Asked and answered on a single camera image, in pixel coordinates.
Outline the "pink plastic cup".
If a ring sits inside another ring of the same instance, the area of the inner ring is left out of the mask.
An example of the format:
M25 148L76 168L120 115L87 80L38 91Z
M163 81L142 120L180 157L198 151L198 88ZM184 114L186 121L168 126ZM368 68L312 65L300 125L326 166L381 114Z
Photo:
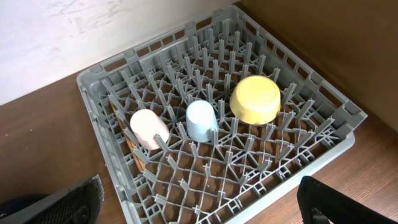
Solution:
M136 111L130 119L130 127L142 147L149 150L159 149L154 136L159 134L167 142L170 133L166 124L151 110Z

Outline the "grey dishwasher rack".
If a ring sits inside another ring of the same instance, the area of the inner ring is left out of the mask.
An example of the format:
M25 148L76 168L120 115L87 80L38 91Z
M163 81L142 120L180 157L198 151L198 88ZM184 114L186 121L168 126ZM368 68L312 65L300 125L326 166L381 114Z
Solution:
M280 88L268 124L246 124L229 107L250 75ZM367 117L234 5L84 70L77 84L128 223L244 223L349 149ZM208 142L187 133L196 100L215 111ZM124 114L143 173L109 101ZM167 142L154 136L159 149L142 147L130 127L142 109L169 129Z

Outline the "light blue plastic cup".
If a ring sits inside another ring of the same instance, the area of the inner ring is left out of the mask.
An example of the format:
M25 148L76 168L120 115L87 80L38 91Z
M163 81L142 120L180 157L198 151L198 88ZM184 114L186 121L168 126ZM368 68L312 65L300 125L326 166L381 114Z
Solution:
M186 110L187 133L197 142L212 140L212 131L218 130L213 106L205 100L196 100Z

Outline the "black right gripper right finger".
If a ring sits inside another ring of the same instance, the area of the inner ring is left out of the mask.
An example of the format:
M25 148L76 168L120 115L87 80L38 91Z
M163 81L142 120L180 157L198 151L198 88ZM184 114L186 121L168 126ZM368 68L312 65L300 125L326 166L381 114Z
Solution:
M304 224L397 224L311 176L302 178L297 200Z

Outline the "yellow plastic bowl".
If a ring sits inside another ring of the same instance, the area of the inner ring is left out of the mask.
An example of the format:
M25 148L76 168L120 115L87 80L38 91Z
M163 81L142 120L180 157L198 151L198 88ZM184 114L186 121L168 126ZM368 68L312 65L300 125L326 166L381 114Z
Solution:
M279 114L280 90L270 78L251 75L236 85L229 105L235 117L241 121L247 124L266 124Z

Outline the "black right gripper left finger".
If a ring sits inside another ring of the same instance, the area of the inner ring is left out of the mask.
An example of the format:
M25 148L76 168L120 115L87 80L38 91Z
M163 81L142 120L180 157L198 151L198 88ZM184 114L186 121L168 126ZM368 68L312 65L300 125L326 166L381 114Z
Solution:
M104 204L98 174L53 194L23 195L1 203L2 224L95 224Z

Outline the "wooden chopstick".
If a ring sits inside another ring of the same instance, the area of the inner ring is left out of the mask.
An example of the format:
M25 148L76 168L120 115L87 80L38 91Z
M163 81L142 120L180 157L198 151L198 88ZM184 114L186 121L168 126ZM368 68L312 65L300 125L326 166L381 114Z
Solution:
M127 145L128 145L128 147L132 153L132 156L137 164L137 167L140 170L140 172L143 173L146 168L145 168L143 161L137 156L137 154L134 151L136 145L133 142L133 140L131 139L132 133L130 132L130 130L128 128L124 128L123 133L124 133L124 137L126 139Z
M135 143L129 138L129 136L125 133L126 130L128 130L127 124L125 123L125 117L124 114L122 112L120 112L119 110L116 109L116 106L114 105L114 103L112 101L109 101L110 105L113 109L113 112L115 113L115 116L117 117L117 121L119 123L119 126L121 127L121 130L123 131L124 134L124 138L127 142L127 145L131 151L131 154L134 158L134 161L136 163L137 168L139 169L139 171L141 173L144 172L145 170L145 166L144 163L137 157L137 155L134 153L134 148L135 148Z

